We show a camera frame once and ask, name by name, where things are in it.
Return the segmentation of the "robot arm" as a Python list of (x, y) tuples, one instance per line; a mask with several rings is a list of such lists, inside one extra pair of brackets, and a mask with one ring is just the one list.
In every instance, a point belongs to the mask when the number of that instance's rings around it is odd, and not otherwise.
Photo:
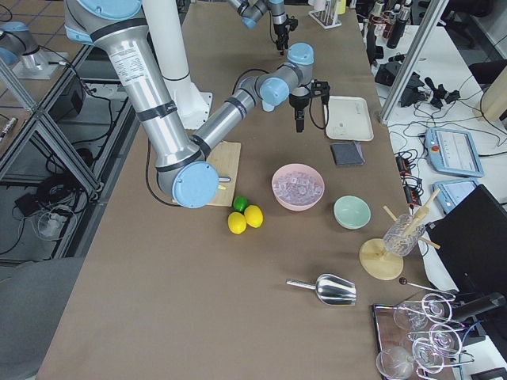
[(252, 29), (266, 13), (270, 13), (276, 39), (274, 44), (281, 55), (288, 49), (290, 19), (285, 12), (283, 0), (258, 0), (253, 5), (248, 1), (228, 0), (227, 3), (241, 17), (242, 23)]
[(69, 39), (107, 53), (157, 154), (158, 186), (183, 207), (203, 207), (215, 197), (219, 175), (208, 156), (250, 110), (272, 111), (300, 96), (313, 78), (312, 46), (289, 45), (284, 63), (244, 79), (189, 135), (178, 107), (207, 105), (189, 77), (176, 2), (67, 1), (64, 9)]

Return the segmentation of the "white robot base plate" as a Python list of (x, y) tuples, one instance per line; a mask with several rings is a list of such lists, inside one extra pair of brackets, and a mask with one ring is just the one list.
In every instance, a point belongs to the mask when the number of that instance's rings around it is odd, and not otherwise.
[(210, 116), (213, 94), (201, 92), (196, 85), (187, 81), (178, 85), (173, 100), (177, 106), (177, 113), (186, 130), (199, 129)]

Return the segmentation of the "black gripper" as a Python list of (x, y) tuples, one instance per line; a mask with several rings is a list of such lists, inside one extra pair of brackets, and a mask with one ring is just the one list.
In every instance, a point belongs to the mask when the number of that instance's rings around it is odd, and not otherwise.
[(305, 108), (310, 104), (310, 91), (305, 88), (297, 88), (289, 95), (289, 104), (294, 108), (295, 131), (304, 130)]
[(287, 30), (287, 15), (277, 14), (273, 15), (273, 28), (276, 34), (275, 44), (278, 52), (288, 51), (288, 30)]

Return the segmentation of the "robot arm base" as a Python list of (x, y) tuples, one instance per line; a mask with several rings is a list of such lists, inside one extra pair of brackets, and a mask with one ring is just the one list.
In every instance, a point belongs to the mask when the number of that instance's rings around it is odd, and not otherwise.
[(29, 28), (20, 21), (1, 24), (1, 60), (20, 79), (49, 80), (58, 67), (43, 51)]

